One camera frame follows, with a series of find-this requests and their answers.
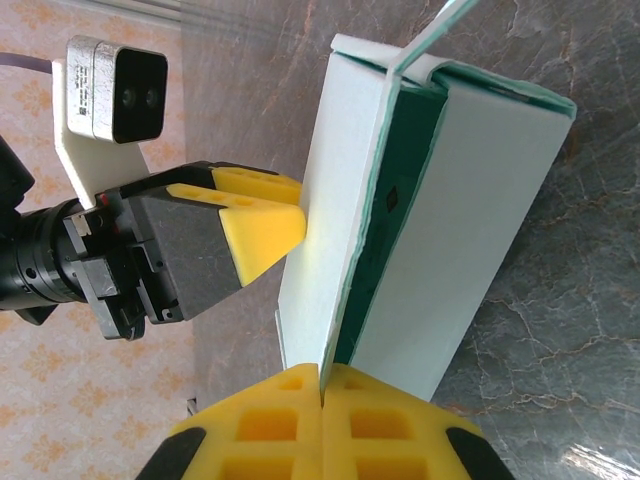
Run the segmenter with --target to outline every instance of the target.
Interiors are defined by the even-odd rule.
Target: white cardboard box
[[[575,118],[573,102],[423,52],[336,36],[276,312],[285,368],[334,361],[430,399]]]

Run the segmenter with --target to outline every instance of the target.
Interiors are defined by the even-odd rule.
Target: marble surface
[[[302,178],[337,32],[406,44],[443,1],[190,0],[187,152]],[[575,126],[434,402],[516,478],[640,478],[640,4],[481,0],[431,53],[571,97]],[[198,401],[280,368],[281,265],[196,319]]]

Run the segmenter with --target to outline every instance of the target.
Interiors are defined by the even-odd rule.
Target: patterned wallpaper
[[[154,170],[184,160],[180,32],[43,0],[0,2],[0,51],[63,57],[75,34],[165,53],[165,130],[143,146]],[[0,132],[36,177],[24,210],[73,190],[53,148],[51,78],[0,67]],[[189,323],[106,341],[90,310],[63,305],[42,327],[0,313],[0,478],[134,478],[194,393]]]

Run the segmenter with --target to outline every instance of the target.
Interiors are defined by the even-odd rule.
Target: camera lens
[[[133,108],[136,104],[136,91],[133,88],[126,88],[122,92],[122,103],[127,108]]]
[[[147,106],[154,108],[158,105],[158,91],[155,88],[150,88],[147,92]]]

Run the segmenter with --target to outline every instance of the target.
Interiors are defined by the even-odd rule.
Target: camera
[[[164,55],[76,36],[67,44],[66,64],[69,130],[113,143],[160,136],[168,74]]]

